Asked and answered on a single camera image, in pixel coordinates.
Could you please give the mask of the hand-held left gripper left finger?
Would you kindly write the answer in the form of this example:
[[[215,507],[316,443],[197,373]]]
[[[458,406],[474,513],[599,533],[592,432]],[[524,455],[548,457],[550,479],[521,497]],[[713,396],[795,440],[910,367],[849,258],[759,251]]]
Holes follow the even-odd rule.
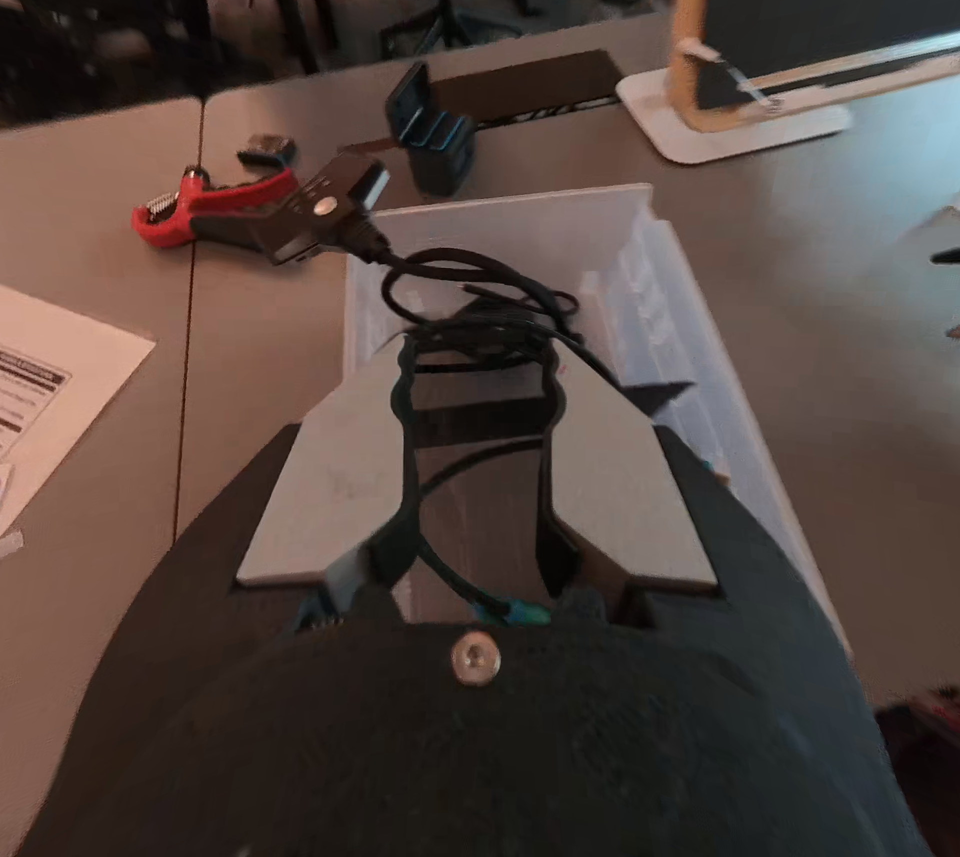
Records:
[[[243,587],[394,588],[421,541],[411,392],[396,335],[303,419],[236,572]]]

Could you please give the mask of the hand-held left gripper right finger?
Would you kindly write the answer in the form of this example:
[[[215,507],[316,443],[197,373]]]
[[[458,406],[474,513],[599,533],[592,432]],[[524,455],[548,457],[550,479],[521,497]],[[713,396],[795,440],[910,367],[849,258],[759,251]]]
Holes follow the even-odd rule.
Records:
[[[719,587],[657,426],[570,347],[551,345],[535,560],[553,599],[578,581],[603,600]]]

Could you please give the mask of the clear plastic storage bin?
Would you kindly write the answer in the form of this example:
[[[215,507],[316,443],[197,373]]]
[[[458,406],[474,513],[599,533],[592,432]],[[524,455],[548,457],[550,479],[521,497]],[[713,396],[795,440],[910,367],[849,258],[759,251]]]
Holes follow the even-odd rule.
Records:
[[[793,564],[852,650],[714,318],[648,184],[390,206],[373,220],[408,255],[476,251],[576,297],[575,329],[623,385],[689,382],[658,420],[709,467]]]

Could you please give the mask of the printed paper sheet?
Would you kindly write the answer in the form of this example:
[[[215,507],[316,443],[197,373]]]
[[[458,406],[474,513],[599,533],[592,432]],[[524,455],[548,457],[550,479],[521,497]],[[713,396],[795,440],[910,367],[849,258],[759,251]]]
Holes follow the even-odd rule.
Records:
[[[1,287],[1,535],[156,343]]]

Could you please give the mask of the red clamp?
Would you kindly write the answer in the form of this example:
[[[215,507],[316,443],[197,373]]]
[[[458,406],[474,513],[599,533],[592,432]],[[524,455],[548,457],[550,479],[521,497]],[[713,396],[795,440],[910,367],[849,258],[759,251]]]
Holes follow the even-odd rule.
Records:
[[[191,225],[194,218],[253,212],[279,203],[298,186],[299,180],[290,167],[252,182],[222,187],[215,187],[202,167],[187,167],[176,191],[132,210],[130,225],[149,246],[174,250],[198,240]]]

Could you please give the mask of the small black blue case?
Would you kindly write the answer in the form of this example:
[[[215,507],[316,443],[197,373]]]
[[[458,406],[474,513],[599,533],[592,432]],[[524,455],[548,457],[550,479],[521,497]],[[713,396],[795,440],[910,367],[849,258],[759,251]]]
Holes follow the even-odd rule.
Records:
[[[292,168],[297,154],[297,144],[292,138],[258,133],[236,151],[236,158],[247,170],[281,171]]]

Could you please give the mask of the black charger with display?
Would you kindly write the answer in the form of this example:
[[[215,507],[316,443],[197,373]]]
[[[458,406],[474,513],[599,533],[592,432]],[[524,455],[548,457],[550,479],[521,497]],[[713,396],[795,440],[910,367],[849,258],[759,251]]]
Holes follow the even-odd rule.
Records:
[[[385,114],[418,190],[436,199],[455,196],[474,165],[475,122],[441,107],[426,62],[416,61],[404,73],[386,100]]]

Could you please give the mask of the person's brown jacket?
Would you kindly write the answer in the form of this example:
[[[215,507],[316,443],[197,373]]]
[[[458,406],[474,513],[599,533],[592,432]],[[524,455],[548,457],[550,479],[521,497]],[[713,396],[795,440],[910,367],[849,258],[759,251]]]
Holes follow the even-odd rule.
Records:
[[[946,685],[876,707],[896,781],[936,856],[959,854],[959,689]]]

